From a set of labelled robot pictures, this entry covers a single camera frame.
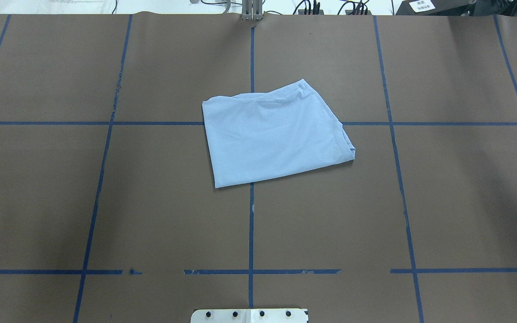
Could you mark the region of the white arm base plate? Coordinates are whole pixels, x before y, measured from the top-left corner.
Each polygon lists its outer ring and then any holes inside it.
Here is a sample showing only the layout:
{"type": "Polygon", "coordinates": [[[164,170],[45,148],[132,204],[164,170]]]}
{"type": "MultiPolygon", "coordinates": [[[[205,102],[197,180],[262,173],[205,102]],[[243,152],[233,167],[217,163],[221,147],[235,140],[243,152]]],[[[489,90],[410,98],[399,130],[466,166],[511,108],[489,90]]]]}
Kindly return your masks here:
{"type": "Polygon", "coordinates": [[[300,308],[199,309],[191,323],[308,323],[308,311],[300,308]]]}

